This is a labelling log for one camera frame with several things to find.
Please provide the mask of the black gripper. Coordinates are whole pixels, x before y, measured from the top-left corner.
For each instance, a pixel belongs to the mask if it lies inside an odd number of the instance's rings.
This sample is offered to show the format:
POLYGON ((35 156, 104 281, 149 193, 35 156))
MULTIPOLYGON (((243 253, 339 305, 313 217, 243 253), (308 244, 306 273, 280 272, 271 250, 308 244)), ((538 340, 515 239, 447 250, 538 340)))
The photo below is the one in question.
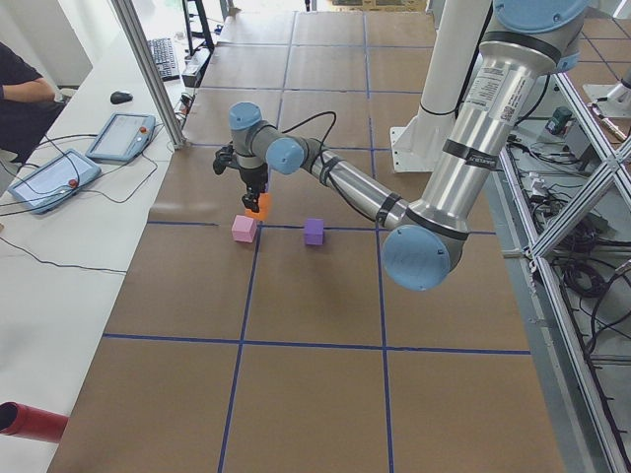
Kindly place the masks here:
POLYGON ((248 192, 242 197, 244 207, 251 212, 259 211, 260 194, 267 190, 268 166, 261 165, 251 169, 240 168, 240 177, 248 192))

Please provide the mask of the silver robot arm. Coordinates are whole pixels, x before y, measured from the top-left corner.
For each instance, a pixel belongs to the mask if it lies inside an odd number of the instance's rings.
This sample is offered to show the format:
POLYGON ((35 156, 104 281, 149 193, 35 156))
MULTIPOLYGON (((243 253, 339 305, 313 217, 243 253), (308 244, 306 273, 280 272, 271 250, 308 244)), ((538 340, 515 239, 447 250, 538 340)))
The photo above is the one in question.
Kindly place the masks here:
POLYGON ((573 67, 585 1, 495 1, 479 43, 482 64, 444 142, 422 196, 408 203, 328 150, 322 141, 281 132, 249 101, 229 111, 232 141, 213 170, 235 169, 244 206, 259 210, 268 172, 309 172, 370 221, 390 231, 383 248, 389 277, 412 291, 440 285, 460 261, 467 217, 517 123, 535 83, 573 67))

